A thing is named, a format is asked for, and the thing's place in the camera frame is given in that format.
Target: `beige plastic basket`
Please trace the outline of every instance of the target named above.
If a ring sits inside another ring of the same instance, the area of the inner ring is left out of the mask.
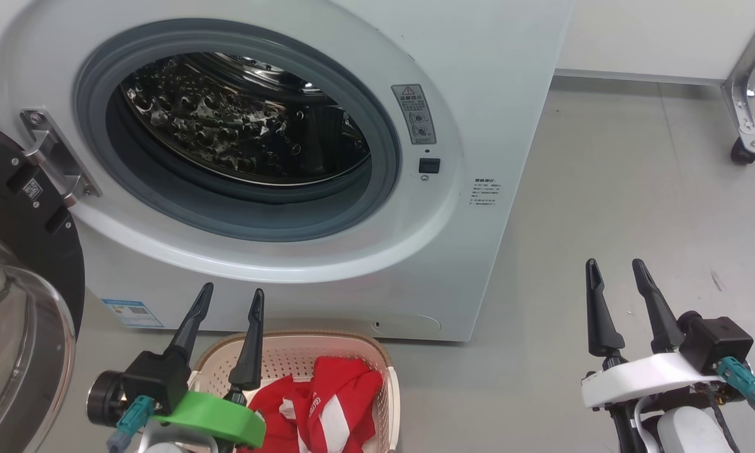
[[[200,358],[191,376],[191,389],[224,396],[229,390],[229,372],[237,363],[246,333],[229,336],[210,347]],[[313,364],[320,356],[363,359],[383,375],[383,387],[375,396],[372,419],[375,436],[364,444],[364,453],[394,453],[400,436],[400,386],[391,359],[373,338],[356,333],[292,330],[263,335],[262,387],[283,376],[309,381]],[[257,390],[245,392],[251,401]]]

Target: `stainless steel drum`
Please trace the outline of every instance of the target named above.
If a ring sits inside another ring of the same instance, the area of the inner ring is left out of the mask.
[[[36,450],[59,412],[75,357],[63,298],[0,241],[0,453]]]
[[[147,64],[121,83],[156,140],[202,169],[263,186],[304,186],[369,158],[355,121],[288,71],[237,55],[190,53]]]

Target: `cable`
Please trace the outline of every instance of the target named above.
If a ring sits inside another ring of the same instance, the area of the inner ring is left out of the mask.
[[[729,427],[727,427],[725,416],[719,408],[719,403],[716,401],[716,396],[713,395],[713,387],[707,385],[705,387],[705,395],[708,396],[708,404],[711,409],[713,409],[713,413],[716,415],[716,421],[719,423],[719,426],[722,427],[722,432],[725,435],[725,439],[727,439],[727,444],[730,445],[730,449],[732,449],[732,453],[741,453],[741,451],[738,450],[738,446],[735,444],[735,439],[732,438],[732,434],[729,432]]]

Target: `concrete floor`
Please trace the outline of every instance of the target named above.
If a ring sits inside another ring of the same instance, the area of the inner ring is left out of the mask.
[[[401,451],[617,451],[608,416],[582,407],[584,262],[599,261],[624,356],[650,354],[630,262],[645,260],[674,313],[730,316],[755,338],[755,164],[718,89],[554,80],[486,301],[468,344],[386,345],[400,376]],[[218,337],[203,335],[196,352]],[[122,327],[89,298],[75,373],[42,453],[105,451],[84,416],[99,372],[123,369],[167,333]],[[749,355],[755,370],[755,345]],[[742,451],[755,413],[724,408]]]

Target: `qr code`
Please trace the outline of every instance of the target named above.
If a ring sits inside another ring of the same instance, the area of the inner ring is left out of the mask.
[[[35,179],[28,181],[26,186],[23,187],[23,190],[32,201],[36,201],[36,199],[39,198],[39,195],[42,194],[42,187],[39,186],[39,183],[37,183]]]

